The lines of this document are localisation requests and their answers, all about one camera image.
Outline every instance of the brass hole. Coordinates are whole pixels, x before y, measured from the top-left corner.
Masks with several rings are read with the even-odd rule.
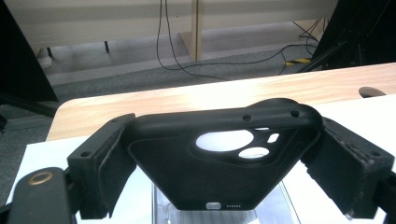
[[[53,178],[52,172],[42,172],[32,176],[29,179],[29,185],[40,185],[43,184]]]

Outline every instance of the black panel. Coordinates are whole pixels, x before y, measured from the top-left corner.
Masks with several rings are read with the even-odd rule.
[[[57,101],[40,64],[4,1],[0,2],[0,21],[0,93],[33,102]]]

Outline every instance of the gray floor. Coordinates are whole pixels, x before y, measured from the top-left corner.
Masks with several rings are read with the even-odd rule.
[[[194,66],[194,74],[237,80],[251,77],[277,76],[283,69],[280,54],[273,59],[254,64],[227,65],[262,61],[290,44],[304,44],[298,35],[303,31],[292,22],[204,31],[203,55],[200,62],[192,62],[179,35],[172,35],[177,60],[183,65],[222,63]],[[130,91],[145,91],[223,81],[210,77],[194,77],[181,70],[161,68],[156,56],[157,36],[108,41],[104,43],[51,48],[51,66],[44,71],[60,103],[67,100]],[[160,57],[166,65],[175,64],[167,35],[160,37]],[[309,57],[305,47],[283,51],[286,60]],[[46,59],[42,50],[38,57]],[[287,67],[282,74],[290,74],[301,67]],[[0,114],[8,119],[0,134],[0,204],[6,202],[25,146],[45,141],[51,119],[15,107],[0,105]]]

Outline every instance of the wooden table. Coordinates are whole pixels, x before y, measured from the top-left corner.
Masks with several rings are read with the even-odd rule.
[[[396,94],[396,63],[71,100],[58,109],[47,141],[91,135],[108,120],[129,113],[233,108],[275,97],[318,105],[359,99],[364,86]]]

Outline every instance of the black cable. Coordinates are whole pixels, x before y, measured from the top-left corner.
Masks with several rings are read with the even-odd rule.
[[[320,20],[316,20],[315,23],[307,30],[307,31],[311,30],[311,31],[309,32],[309,36],[312,36],[312,33],[314,32],[315,28],[317,28],[317,26],[318,26],[318,24],[320,23],[320,21],[321,21],[321,19],[320,19]],[[307,45],[308,45],[308,38],[307,38],[306,41],[305,41],[305,49],[306,49],[306,51],[307,51],[310,55],[314,55],[314,53],[312,53],[311,51],[309,51]]]
[[[303,33],[300,34],[299,37],[310,38],[310,39],[313,39],[313,40],[315,40],[315,41],[318,42],[318,40],[317,40],[314,36],[312,36],[311,34],[309,34],[309,31],[310,31],[311,29],[314,28],[315,24],[316,24],[318,21],[319,21],[319,20],[316,20],[316,21],[314,22],[314,24],[313,24],[312,26],[310,26],[307,30],[305,30],[303,27],[301,27],[301,26],[300,26],[299,24],[297,24],[295,21],[294,21],[293,23],[294,23],[296,26],[298,26],[300,29],[303,30]]]
[[[173,70],[173,71],[175,71],[175,70],[183,70],[185,73],[187,73],[187,74],[189,74],[189,75],[191,75],[191,76],[196,76],[196,77],[210,77],[210,78],[220,79],[220,80],[224,80],[224,81],[229,81],[229,79],[222,78],[222,77],[212,77],[212,76],[207,76],[207,75],[201,75],[201,74],[190,73],[190,72],[188,72],[183,66],[181,66],[181,64],[180,64],[180,63],[178,62],[178,60],[177,60],[177,57],[176,57],[176,54],[175,54],[175,49],[174,49],[174,46],[173,46],[173,41],[172,41],[172,36],[171,36],[171,29],[170,29],[170,24],[169,24],[167,0],[165,0],[165,17],[166,17],[166,23],[167,23],[167,26],[168,26],[168,36],[169,36],[169,41],[170,41],[171,48],[172,48],[172,53],[173,53],[173,56],[174,56],[174,59],[175,59],[177,65],[178,65],[178,68],[168,68],[168,67],[165,67],[165,66],[161,63],[161,60],[160,60],[160,55],[159,55],[158,49],[159,49],[159,39],[160,39],[161,24],[162,24],[162,23],[161,23],[161,20],[162,20],[162,18],[163,18],[163,0],[161,0],[161,2],[160,2],[160,23],[159,23],[158,34],[157,34],[157,58],[158,58],[158,62],[160,63],[161,67],[164,68],[164,69],[166,69],[166,70]]]
[[[161,0],[160,2],[160,22],[159,22],[159,28],[158,28],[158,34],[157,34],[157,59],[158,62],[160,63],[161,67],[166,69],[166,70],[171,70],[171,71],[178,71],[178,70],[183,70],[186,74],[189,74],[191,76],[197,76],[197,77],[210,77],[210,78],[216,78],[216,79],[220,79],[220,80],[226,80],[228,81],[229,79],[226,78],[222,78],[222,77],[212,77],[212,76],[207,76],[207,75],[201,75],[201,74],[194,74],[191,72],[188,72],[186,70],[186,68],[190,68],[190,67],[194,67],[194,66],[207,66],[207,65],[249,65],[249,64],[254,64],[254,63],[263,63],[266,61],[269,61],[273,58],[275,58],[275,56],[277,56],[278,54],[281,54],[282,58],[283,58],[283,67],[282,70],[280,71],[280,75],[282,74],[282,72],[285,70],[286,68],[286,58],[285,55],[283,54],[283,50],[290,48],[290,47],[300,47],[300,46],[305,46],[306,48],[308,47],[312,47],[315,48],[316,46],[313,45],[308,45],[308,43],[306,42],[305,44],[301,44],[301,45],[287,45],[286,47],[282,48],[280,51],[278,51],[277,53],[275,53],[274,55],[262,59],[262,60],[258,60],[258,61],[254,61],[254,62],[246,62],[246,63],[195,63],[195,64],[190,64],[187,66],[182,66],[176,57],[175,54],[175,50],[174,50],[174,46],[173,46],[173,41],[172,41],[172,37],[171,37],[171,31],[170,31],[170,22],[169,22],[169,16],[168,16],[168,11],[167,11],[168,7],[167,7],[167,0],[165,0],[165,17],[166,17],[166,22],[167,22],[167,26],[168,26],[168,37],[169,37],[169,41],[171,44],[171,48],[172,48],[172,53],[174,56],[174,59],[177,63],[178,68],[170,68],[170,67],[166,67],[161,63],[161,59],[160,59],[160,55],[159,55],[159,39],[160,39],[160,32],[161,32],[161,27],[162,27],[162,17],[163,17],[163,0]]]

